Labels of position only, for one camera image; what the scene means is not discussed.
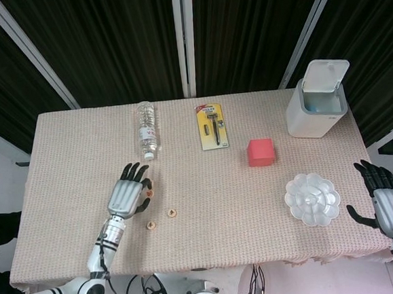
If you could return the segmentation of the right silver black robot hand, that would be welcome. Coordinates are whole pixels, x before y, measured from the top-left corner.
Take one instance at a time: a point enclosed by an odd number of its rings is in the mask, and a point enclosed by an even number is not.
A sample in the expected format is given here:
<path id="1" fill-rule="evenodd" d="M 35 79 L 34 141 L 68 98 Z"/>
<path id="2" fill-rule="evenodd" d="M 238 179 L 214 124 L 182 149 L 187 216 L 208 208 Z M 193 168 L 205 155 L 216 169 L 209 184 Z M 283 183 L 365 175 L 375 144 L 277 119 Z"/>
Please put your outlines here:
<path id="1" fill-rule="evenodd" d="M 354 167 L 363 178 L 375 214 L 372 218 L 361 216 L 348 204 L 349 215 L 357 223 L 379 229 L 383 235 L 393 238 L 393 172 L 366 160 L 355 162 Z"/>

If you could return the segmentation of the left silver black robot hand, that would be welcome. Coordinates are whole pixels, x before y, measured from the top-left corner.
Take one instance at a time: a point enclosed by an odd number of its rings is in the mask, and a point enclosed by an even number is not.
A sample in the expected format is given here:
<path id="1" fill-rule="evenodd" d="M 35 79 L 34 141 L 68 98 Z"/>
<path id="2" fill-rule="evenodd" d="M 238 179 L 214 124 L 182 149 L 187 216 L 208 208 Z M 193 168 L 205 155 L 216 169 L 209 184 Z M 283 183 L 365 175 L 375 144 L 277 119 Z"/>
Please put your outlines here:
<path id="1" fill-rule="evenodd" d="M 115 183 L 107 210 L 110 215 L 129 219 L 144 212 L 152 197 L 153 184 L 150 178 L 144 178 L 149 169 L 147 164 L 128 163 Z"/>

